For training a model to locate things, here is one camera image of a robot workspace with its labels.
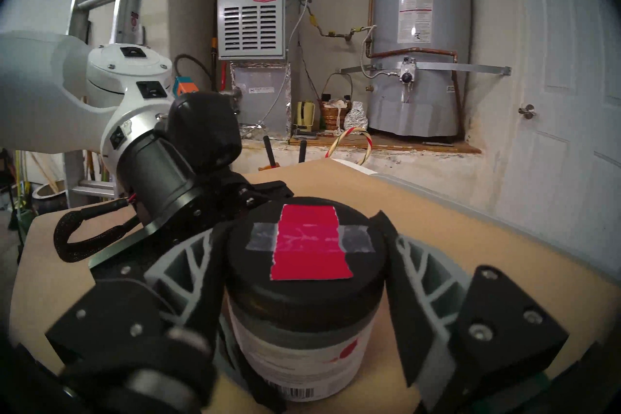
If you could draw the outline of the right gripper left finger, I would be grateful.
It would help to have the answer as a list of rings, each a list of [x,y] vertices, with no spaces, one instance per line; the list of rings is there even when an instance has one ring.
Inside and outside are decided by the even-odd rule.
[[[146,271],[125,262],[96,279],[47,330],[67,370],[231,366],[221,314],[226,221],[173,247]]]

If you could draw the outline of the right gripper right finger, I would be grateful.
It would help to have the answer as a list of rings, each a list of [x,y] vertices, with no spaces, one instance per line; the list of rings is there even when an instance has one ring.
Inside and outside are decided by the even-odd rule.
[[[469,275],[443,252],[371,218],[387,249],[386,293],[400,364],[421,406],[475,406],[515,396],[569,333],[505,272]]]

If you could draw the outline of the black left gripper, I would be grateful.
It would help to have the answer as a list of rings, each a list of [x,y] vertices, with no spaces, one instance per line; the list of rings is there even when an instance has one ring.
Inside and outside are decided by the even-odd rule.
[[[239,131],[197,135],[149,131],[121,153],[117,177],[135,195],[142,229],[93,254],[90,269],[139,261],[151,265],[182,241],[274,200],[293,197],[281,180],[251,183],[230,165],[242,152]]]

